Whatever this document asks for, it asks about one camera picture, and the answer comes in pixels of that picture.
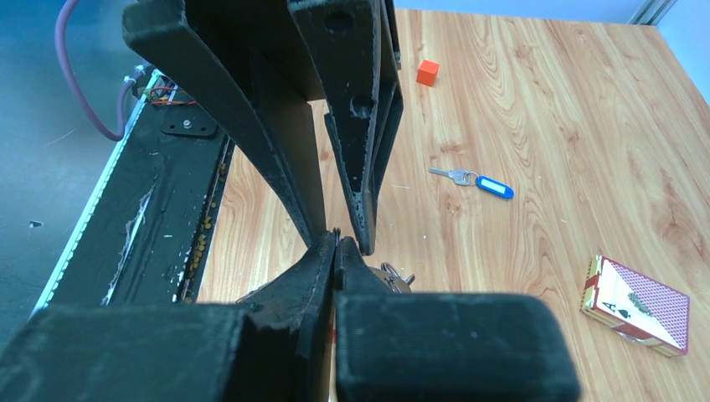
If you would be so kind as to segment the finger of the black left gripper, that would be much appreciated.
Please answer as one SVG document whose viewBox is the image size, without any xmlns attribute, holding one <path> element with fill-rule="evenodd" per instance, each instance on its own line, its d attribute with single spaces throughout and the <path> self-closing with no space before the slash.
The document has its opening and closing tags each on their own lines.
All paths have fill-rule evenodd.
<svg viewBox="0 0 710 402">
<path fill-rule="evenodd" d="M 375 250 L 378 195 L 404 112 L 391 1 L 290 1 L 315 66 L 324 116 L 360 252 Z"/>
<path fill-rule="evenodd" d="M 276 61 L 301 43 L 283 1 L 140 1 L 129 48 L 174 80 L 274 190 L 306 245 L 325 231 L 311 106 Z"/>
</svg>

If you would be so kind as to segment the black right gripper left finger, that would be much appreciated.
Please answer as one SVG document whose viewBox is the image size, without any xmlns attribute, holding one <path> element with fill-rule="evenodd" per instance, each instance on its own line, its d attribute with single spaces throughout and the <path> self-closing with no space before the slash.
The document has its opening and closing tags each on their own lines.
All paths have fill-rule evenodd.
<svg viewBox="0 0 710 402">
<path fill-rule="evenodd" d="M 337 237 L 234 304 L 62 307 L 1 354 L 4 401 L 325 401 Z"/>
</svg>

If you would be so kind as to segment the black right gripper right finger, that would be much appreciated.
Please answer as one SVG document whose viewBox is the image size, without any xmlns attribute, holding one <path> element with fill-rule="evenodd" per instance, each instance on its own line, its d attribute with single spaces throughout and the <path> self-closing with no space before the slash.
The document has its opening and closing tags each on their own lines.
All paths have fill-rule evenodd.
<svg viewBox="0 0 710 402">
<path fill-rule="evenodd" d="M 335 383 L 341 401 L 577 401 L 562 330 L 539 298 L 396 292 L 352 238 L 336 274 Z"/>
</svg>

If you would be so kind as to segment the metal key organizer red handle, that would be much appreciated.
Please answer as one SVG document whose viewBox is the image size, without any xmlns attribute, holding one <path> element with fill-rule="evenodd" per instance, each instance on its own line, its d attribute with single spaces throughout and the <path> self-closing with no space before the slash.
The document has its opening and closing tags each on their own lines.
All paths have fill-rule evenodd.
<svg viewBox="0 0 710 402">
<path fill-rule="evenodd" d="M 294 265 L 237 301 L 240 341 L 253 349 L 325 347 L 334 338 L 337 293 L 402 294 L 410 284 L 390 265 L 369 266 L 353 237 L 327 230 Z"/>
</svg>

